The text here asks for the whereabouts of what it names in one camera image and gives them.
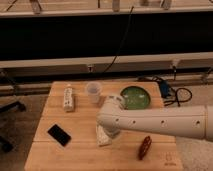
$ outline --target green plate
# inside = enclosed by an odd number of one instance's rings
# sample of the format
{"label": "green plate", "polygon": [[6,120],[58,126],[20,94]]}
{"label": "green plate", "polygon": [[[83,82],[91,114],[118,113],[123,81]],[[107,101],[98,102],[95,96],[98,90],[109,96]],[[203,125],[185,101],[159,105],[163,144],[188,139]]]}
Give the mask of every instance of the green plate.
{"label": "green plate", "polygon": [[125,99],[126,109],[146,109],[151,101],[149,93],[141,87],[130,86],[122,90],[121,96]]}

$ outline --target black panel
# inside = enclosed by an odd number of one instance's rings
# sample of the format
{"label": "black panel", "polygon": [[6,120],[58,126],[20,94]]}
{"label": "black panel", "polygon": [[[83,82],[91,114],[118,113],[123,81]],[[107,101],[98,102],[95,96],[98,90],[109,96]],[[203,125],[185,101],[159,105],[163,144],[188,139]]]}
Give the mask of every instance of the black panel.
{"label": "black panel", "polygon": [[[213,12],[134,14],[121,55],[213,51]],[[128,15],[0,19],[0,58],[114,56]]]}

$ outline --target plastic cup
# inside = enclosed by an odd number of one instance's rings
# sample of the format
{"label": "plastic cup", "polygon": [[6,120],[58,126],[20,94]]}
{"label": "plastic cup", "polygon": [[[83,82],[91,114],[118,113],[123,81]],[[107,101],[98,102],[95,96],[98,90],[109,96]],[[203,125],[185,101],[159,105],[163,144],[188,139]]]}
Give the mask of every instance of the plastic cup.
{"label": "plastic cup", "polygon": [[86,94],[88,95],[91,103],[98,103],[100,100],[102,86],[99,82],[89,82],[85,87]]}

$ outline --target black smartphone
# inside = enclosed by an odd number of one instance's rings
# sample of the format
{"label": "black smartphone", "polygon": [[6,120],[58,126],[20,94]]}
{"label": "black smartphone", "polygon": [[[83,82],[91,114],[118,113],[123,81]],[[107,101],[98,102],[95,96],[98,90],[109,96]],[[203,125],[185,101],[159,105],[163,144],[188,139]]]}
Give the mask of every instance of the black smartphone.
{"label": "black smartphone", "polygon": [[65,146],[71,140],[71,136],[56,124],[48,130],[48,133],[62,146]]}

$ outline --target wooden tabletop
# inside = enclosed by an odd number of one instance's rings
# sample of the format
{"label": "wooden tabletop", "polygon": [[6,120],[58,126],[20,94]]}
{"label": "wooden tabletop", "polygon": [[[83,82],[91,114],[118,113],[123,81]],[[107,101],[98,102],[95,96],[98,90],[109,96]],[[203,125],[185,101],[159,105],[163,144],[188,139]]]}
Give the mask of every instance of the wooden tabletop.
{"label": "wooden tabletop", "polygon": [[[75,90],[75,111],[62,108],[63,91],[67,84]],[[96,143],[96,115],[109,93],[120,93],[130,85],[141,86],[151,95],[150,108],[163,107],[156,83],[101,82],[103,90],[98,105],[91,104],[84,88],[87,82],[55,82],[44,107],[25,170],[69,171],[140,171],[182,170],[175,138],[136,131],[122,131],[112,145],[99,147]],[[58,124],[72,140],[62,147],[47,130]],[[150,135],[153,143],[142,161],[137,158],[143,139]]]}

